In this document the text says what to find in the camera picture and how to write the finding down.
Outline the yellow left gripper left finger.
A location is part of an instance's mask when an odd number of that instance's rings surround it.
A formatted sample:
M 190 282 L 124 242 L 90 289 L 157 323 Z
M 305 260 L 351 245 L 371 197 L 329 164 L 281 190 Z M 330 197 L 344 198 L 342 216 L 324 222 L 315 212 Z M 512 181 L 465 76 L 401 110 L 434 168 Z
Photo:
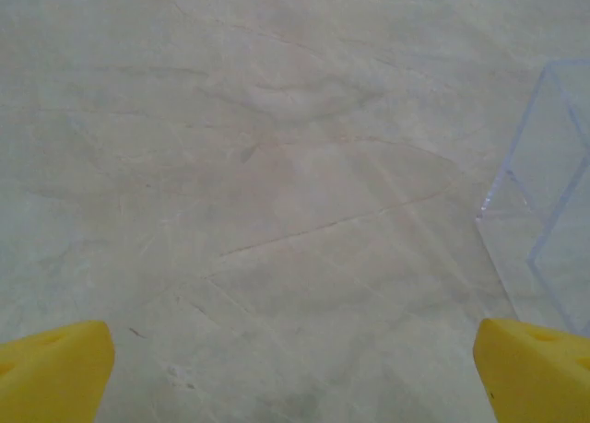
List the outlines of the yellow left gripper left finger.
M 114 364 L 108 325 L 85 321 L 1 345 L 3 422 L 92 422 Z

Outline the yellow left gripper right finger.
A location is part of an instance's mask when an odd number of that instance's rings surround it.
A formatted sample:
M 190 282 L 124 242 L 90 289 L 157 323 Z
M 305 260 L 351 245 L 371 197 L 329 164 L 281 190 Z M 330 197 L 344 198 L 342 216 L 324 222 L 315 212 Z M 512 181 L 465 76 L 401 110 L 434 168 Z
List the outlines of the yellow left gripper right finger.
M 589 339 L 512 319 L 485 319 L 473 358 L 499 422 L 587 422 Z

